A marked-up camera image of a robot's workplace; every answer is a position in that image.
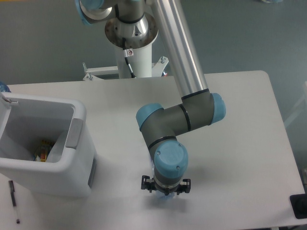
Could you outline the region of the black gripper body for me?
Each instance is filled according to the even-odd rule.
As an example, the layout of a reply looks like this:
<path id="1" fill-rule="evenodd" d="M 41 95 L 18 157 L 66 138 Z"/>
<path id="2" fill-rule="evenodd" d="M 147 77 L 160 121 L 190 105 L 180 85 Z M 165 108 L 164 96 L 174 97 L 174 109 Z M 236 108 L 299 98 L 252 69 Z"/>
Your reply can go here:
<path id="1" fill-rule="evenodd" d="M 173 193 L 179 195 L 182 193 L 180 183 L 181 182 L 178 182 L 176 184 L 162 184 L 159 181 L 154 181 L 154 186 L 156 188 L 157 195 L 170 196 Z"/>

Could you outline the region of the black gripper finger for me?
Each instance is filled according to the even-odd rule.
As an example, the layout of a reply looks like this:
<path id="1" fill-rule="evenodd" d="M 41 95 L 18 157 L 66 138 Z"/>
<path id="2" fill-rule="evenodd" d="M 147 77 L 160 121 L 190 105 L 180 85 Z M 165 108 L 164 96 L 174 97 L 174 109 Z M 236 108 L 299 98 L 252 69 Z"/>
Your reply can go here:
<path id="1" fill-rule="evenodd" d="M 181 193 L 188 194 L 191 190 L 191 179 L 183 179 L 177 187 L 177 195 Z"/>
<path id="2" fill-rule="evenodd" d="M 142 176 L 141 189 L 148 190 L 150 193 L 155 191 L 155 181 L 147 175 Z"/>

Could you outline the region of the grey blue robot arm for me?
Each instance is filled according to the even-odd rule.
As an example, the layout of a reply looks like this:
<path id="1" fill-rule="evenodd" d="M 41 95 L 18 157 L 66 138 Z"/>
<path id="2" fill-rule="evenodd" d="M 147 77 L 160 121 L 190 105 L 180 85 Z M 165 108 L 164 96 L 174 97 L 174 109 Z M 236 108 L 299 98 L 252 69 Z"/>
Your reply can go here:
<path id="1" fill-rule="evenodd" d="M 153 177 L 144 175 L 141 188 L 167 197 L 189 193 L 191 180 L 183 178 L 188 153 L 177 136 L 221 121 L 226 108 L 221 96 L 209 91 L 181 2 L 77 0 L 75 5 L 85 25 L 107 21 L 105 33 L 119 48 L 130 79 L 140 77 L 140 64 L 132 63 L 137 49 L 161 35 L 182 102 L 170 108 L 147 104 L 136 114 L 153 164 Z"/>

